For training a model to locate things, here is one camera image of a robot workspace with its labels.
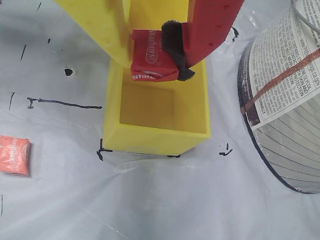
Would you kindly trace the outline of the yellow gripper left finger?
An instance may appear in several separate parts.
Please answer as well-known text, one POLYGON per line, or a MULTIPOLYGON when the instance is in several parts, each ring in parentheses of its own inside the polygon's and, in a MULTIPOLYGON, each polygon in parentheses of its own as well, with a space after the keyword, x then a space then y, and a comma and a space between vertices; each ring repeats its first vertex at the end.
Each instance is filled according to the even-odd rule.
POLYGON ((118 64, 132 64, 130 0, 57 0, 56 3, 118 64))

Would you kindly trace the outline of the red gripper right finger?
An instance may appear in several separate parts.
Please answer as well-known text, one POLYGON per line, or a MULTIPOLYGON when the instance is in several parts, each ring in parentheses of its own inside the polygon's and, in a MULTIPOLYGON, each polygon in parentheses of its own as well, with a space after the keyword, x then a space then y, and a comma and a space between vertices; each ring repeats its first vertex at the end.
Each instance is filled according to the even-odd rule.
POLYGON ((242 0, 190 0, 186 22, 168 20, 161 26, 162 49, 175 62, 178 81, 191 79, 191 67, 225 41, 242 5, 242 0))

